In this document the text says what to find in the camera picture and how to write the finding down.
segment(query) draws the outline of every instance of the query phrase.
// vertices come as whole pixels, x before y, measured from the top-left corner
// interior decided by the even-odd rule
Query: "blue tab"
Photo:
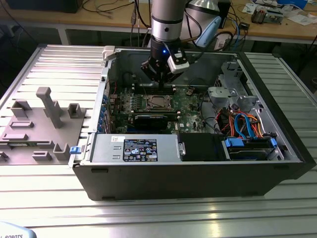
[[[244,143],[241,138],[227,138],[224,142],[226,147],[243,147]]]
[[[271,143],[274,148],[277,146],[277,142],[274,138],[271,138]]]
[[[80,147],[80,146],[72,146],[72,147],[70,148],[69,153],[70,153],[71,155],[81,154],[81,147]]]

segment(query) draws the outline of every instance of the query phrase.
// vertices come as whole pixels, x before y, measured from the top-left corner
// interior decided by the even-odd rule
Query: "motherboard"
[[[123,88],[109,97],[111,133],[206,132],[199,110],[201,97],[192,87],[171,87],[165,92]]]

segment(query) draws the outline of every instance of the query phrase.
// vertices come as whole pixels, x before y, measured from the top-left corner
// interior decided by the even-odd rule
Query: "green motherboard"
[[[145,133],[135,129],[134,118],[137,115],[151,115],[168,118],[166,128],[153,133],[206,132],[206,125],[199,112],[201,96],[193,88],[186,87],[177,88],[173,95],[135,94],[132,88],[124,88],[112,96],[111,131]]]

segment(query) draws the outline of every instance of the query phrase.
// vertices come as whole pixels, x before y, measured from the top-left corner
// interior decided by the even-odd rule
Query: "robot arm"
[[[153,0],[151,55],[142,71],[160,87],[187,70],[189,63],[180,47],[180,33],[187,0]]]

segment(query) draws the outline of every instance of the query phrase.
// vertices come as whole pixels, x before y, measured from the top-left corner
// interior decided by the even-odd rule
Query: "power supply label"
[[[125,162],[158,161],[157,140],[124,140],[123,160]]]

